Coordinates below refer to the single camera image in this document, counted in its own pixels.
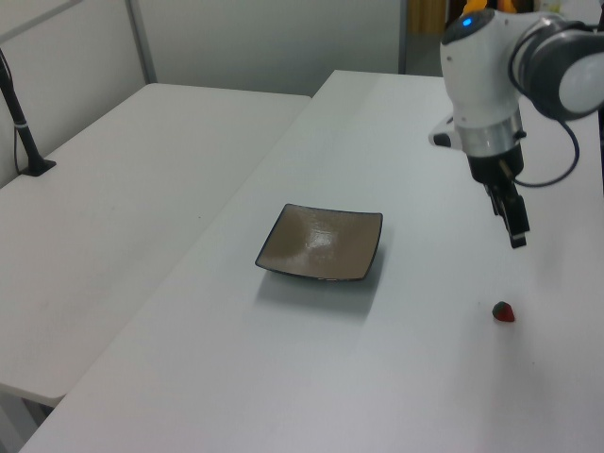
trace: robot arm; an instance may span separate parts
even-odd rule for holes
[[[504,14],[484,9],[452,24],[441,63],[453,114],[430,142],[461,149],[472,177],[484,184],[512,247],[526,244],[529,220],[514,179],[524,162],[521,94],[559,122],[604,105],[604,36],[556,14]]]

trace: white desk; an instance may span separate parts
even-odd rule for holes
[[[0,389],[56,404],[309,98],[150,85],[0,191]]]
[[[448,111],[441,79],[335,73],[24,453],[601,451],[596,118],[577,171],[523,191],[513,251],[463,154],[428,145]],[[569,142],[523,113],[523,176],[551,176]],[[383,212],[368,280],[256,268],[287,202]]]

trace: brown ceramic dish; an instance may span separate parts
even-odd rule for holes
[[[382,219],[380,213],[285,205],[256,265],[295,277],[362,280],[378,251]]]

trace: black pole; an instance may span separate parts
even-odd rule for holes
[[[56,164],[52,160],[44,160],[42,156],[40,156],[38,147],[34,142],[34,138],[27,125],[27,120],[25,119],[23,111],[21,110],[21,105],[17,99],[17,94],[15,93],[12,83],[12,77],[8,70],[7,63],[4,60],[4,55],[1,53],[0,60],[0,90],[2,90],[4,99],[7,102],[8,110],[10,111],[10,116],[12,116],[12,121],[17,128],[17,132],[19,132],[19,137],[21,137],[21,142],[23,143],[29,159],[29,165],[22,171],[22,174],[40,176]]]

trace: red fruit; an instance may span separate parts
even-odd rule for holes
[[[493,317],[502,323],[513,323],[516,320],[512,306],[505,302],[499,302],[493,307]]]

